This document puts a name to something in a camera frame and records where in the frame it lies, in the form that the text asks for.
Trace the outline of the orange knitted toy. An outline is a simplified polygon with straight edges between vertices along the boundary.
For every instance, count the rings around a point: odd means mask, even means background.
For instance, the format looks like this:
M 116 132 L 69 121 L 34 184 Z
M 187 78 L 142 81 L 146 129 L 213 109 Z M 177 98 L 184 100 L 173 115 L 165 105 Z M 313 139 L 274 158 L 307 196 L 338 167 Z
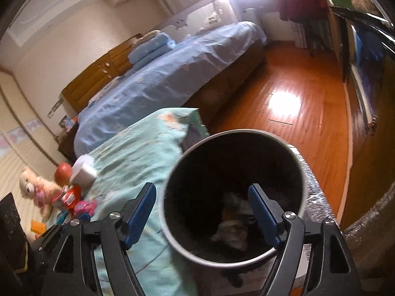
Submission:
M 38 222 L 38 221 L 31 221 L 31 231 L 37 235 L 42 235 L 46 231 L 45 223 Z

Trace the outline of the grey bed guard rail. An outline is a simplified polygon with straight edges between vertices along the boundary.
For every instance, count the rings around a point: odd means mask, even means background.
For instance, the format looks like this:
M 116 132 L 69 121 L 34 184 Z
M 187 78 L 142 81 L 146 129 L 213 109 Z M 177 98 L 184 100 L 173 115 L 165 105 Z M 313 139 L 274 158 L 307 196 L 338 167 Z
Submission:
M 217 13 L 220 25 L 241 20 L 240 10 L 234 0 L 199 0 L 156 25 L 153 30 L 165 32 L 179 43 L 185 38 L 195 36 L 202 27 L 210 25 L 209 18 L 213 12 Z

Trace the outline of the blue sheeted bed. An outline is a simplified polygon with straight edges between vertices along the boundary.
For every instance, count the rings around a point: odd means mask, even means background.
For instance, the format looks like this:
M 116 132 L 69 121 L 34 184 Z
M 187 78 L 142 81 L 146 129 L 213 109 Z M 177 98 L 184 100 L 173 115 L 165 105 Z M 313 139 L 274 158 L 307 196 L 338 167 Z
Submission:
M 250 47 L 267 40 L 255 23 L 233 23 L 189 37 L 143 68 L 129 70 L 80 112 L 75 155 L 90 153 L 158 109 L 181 107 Z

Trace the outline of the white foam block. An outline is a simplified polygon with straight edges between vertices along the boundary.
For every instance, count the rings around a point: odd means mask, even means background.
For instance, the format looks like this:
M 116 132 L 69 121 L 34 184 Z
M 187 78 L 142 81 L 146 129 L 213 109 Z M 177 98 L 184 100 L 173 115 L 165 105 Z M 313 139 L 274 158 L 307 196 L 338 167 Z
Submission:
M 72 166 L 70 183 L 72 185 L 78 185 L 84 190 L 96 180 L 97 174 L 97 170 L 94 168 L 93 157 L 84 154 Z

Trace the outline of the blue bone-shaped pouch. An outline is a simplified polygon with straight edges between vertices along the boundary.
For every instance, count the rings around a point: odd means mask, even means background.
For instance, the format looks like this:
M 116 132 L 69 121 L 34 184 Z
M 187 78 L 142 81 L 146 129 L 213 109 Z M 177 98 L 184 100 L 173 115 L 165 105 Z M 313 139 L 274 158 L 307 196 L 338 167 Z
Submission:
M 59 212 L 59 214 L 57 215 L 56 224 L 57 225 L 67 224 L 68 222 L 71 221 L 71 219 L 72 219 L 72 214 L 67 210 L 63 210 Z

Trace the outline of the red white carton box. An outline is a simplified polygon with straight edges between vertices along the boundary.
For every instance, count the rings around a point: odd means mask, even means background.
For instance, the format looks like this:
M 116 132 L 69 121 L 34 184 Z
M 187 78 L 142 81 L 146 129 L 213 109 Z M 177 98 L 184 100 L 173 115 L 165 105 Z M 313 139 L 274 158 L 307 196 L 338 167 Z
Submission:
M 63 189 L 52 200 L 52 205 L 63 210 L 74 208 L 75 195 L 73 186 L 64 186 Z

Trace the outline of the pink bone-shaped pouch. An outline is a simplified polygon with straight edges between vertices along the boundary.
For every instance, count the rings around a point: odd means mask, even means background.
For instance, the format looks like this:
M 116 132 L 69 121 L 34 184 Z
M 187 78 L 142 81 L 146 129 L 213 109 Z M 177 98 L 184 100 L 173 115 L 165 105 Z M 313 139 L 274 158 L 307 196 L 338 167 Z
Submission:
M 88 214 L 90 217 L 94 216 L 97 208 L 97 200 L 92 199 L 90 201 L 79 201 L 74 207 L 74 216 L 78 217 L 82 214 Z

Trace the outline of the red jacket on rack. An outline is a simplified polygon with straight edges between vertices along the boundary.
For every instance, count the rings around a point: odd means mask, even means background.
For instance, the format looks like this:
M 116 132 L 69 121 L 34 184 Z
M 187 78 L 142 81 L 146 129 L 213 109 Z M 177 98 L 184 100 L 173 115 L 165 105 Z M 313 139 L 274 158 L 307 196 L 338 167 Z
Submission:
M 324 0 L 278 0 L 283 21 L 302 23 L 306 19 L 323 19 L 328 8 Z

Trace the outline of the teal floral bed quilt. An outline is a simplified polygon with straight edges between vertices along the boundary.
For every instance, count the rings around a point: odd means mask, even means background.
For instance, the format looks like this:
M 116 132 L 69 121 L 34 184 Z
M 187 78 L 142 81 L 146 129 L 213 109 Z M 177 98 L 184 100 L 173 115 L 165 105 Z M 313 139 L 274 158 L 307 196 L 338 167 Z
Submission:
M 99 203 L 92 221 L 120 211 L 146 183 L 155 185 L 154 207 L 136 244 L 128 251 L 143 295 L 196 295 L 188 264 L 169 245 L 159 218 L 165 182 L 183 153 L 189 134 L 208 135 L 195 108 L 164 108 L 127 127 L 89 153 L 97 178 L 87 192 Z M 114 295 L 100 248 L 94 250 L 102 295 Z

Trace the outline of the wooden headboard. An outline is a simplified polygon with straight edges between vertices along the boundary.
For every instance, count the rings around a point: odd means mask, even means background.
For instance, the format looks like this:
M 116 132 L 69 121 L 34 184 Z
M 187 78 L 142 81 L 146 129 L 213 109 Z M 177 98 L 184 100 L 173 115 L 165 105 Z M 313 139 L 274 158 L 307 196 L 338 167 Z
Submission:
M 136 34 L 99 57 L 61 91 L 76 113 L 85 109 L 88 101 L 108 82 L 132 68 L 133 65 L 128 60 L 128 55 L 133 44 L 141 37 L 141 34 Z

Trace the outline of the black tv cabinet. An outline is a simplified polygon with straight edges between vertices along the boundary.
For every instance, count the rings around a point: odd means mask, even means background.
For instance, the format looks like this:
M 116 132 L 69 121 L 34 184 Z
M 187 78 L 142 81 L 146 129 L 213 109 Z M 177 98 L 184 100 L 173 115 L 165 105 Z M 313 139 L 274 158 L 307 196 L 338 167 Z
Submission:
M 343 74 L 351 76 L 366 132 L 373 136 L 378 125 L 384 60 L 394 57 L 394 31 L 378 15 L 345 7 L 332 7 L 331 11 L 340 21 Z

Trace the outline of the folded blue blanket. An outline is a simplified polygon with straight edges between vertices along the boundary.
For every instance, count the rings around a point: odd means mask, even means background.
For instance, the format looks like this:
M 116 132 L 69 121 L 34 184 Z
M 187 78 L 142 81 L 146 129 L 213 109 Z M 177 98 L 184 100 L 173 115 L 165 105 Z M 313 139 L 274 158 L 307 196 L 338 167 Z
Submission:
M 173 50 L 175 46 L 176 42 L 168 34 L 153 30 L 133 44 L 127 58 L 134 70 L 140 70 L 154 59 Z

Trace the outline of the red orange snack wrapper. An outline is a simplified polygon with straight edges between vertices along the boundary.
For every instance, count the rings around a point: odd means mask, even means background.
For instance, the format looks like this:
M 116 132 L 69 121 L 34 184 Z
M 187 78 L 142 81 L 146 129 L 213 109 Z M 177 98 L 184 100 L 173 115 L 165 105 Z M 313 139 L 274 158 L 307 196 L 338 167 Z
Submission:
M 82 189 L 79 185 L 70 185 L 64 187 L 64 193 L 61 196 L 61 202 L 64 208 L 71 214 L 74 214 L 74 209 L 81 201 Z

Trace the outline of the black round trash bin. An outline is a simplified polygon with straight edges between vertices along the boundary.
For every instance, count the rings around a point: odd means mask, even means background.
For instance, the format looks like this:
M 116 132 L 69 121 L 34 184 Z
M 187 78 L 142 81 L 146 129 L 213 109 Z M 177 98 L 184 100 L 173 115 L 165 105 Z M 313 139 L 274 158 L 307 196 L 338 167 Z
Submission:
M 237 129 L 186 150 L 168 176 L 159 214 L 169 244 L 191 262 L 219 269 L 263 264 L 276 253 L 248 203 L 259 185 L 302 216 L 307 178 L 291 145 L 269 132 Z

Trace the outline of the dark wooden nightstand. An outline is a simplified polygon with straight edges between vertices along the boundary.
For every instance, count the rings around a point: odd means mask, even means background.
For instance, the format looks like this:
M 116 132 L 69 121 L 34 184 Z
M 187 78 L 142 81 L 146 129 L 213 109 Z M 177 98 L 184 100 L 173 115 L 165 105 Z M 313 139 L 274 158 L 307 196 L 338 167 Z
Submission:
M 74 139 L 78 131 L 78 124 L 75 124 L 71 130 L 63 137 L 58 146 L 58 151 L 62 153 L 69 161 L 76 161 L 74 152 Z

